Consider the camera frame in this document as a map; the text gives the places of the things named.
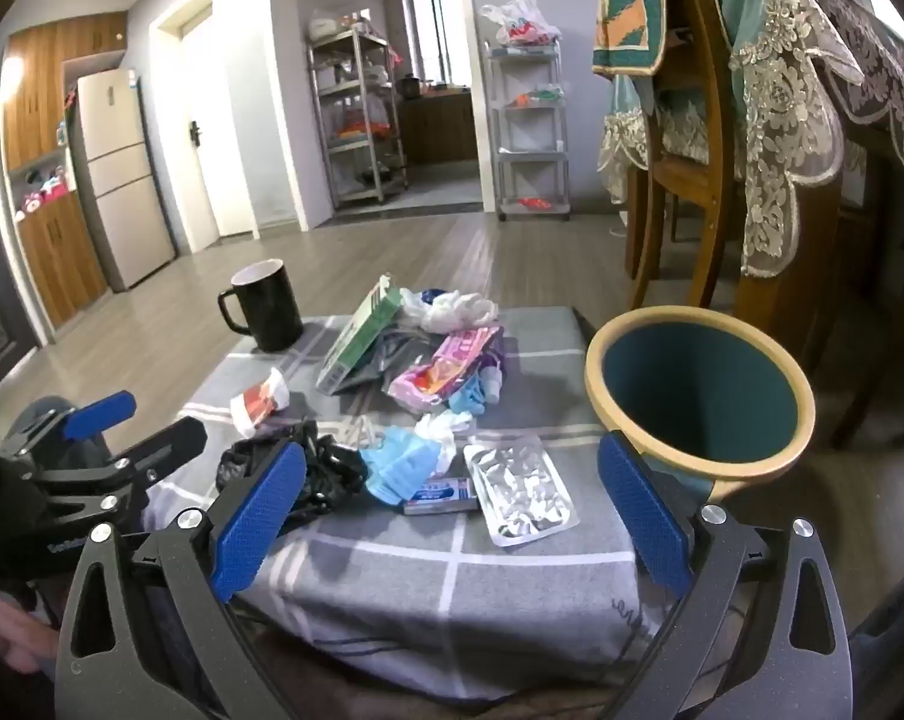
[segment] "refrigerator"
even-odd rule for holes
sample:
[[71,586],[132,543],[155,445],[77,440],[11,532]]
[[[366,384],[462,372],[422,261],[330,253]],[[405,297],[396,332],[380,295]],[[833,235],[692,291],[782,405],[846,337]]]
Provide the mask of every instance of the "refrigerator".
[[105,279],[123,292],[175,259],[155,189],[134,71],[82,76],[69,148]]

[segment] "black mug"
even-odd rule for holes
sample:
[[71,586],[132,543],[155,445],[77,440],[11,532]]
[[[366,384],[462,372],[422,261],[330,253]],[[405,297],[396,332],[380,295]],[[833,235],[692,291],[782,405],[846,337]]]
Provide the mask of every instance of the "black mug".
[[[248,327],[236,324],[225,308],[225,298],[239,298]],[[252,336],[264,352],[288,349],[302,335],[302,317],[295,305],[289,274],[281,260],[263,260],[232,276],[231,289],[218,296],[218,309],[230,330]]]

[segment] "chair backrest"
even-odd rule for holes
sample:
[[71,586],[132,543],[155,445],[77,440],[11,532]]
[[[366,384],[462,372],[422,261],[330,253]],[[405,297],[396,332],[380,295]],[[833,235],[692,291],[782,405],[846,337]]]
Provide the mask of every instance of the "chair backrest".
[[732,72],[729,43],[722,24],[718,0],[666,0],[670,29],[687,26],[692,45],[666,49],[657,89],[699,88],[705,95],[708,127],[708,177],[718,199],[720,191],[734,186],[735,108],[732,103]]

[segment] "gray plaid cloth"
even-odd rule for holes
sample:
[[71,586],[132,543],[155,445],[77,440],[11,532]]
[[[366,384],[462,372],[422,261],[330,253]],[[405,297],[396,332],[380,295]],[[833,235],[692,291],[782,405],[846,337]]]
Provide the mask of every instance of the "gray plaid cloth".
[[[358,415],[374,426],[415,418],[378,386],[326,396],[315,389],[325,352],[348,317],[306,321],[294,348],[268,355],[240,341],[180,415],[204,422],[205,452],[151,490],[146,526],[207,508],[223,450],[239,440],[228,401],[285,375],[292,403],[271,422],[318,420],[343,439]],[[478,418],[482,440],[537,434],[582,521],[520,547],[492,544],[480,512],[406,517],[370,496],[276,541],[244,599],[316,648],[407,688],[448,699],[496,699],[547,680],[616,683],[657,632],[661,599],[596,471],[604,428],[585,396],[585,343],[565,308],[502,313],[502,400]],[[465,475],[462,458],[452,475]]]

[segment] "ceiling light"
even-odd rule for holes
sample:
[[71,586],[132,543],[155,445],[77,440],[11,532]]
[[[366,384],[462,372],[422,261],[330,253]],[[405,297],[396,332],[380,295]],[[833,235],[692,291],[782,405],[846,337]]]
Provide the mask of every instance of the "ceiling light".
[[12,99],[22,83],[22,76],[26,71],[26,63],[21,56],[7,56],[2,62],[2,78],[0,79],[0,95],[2,102],[7,103]]

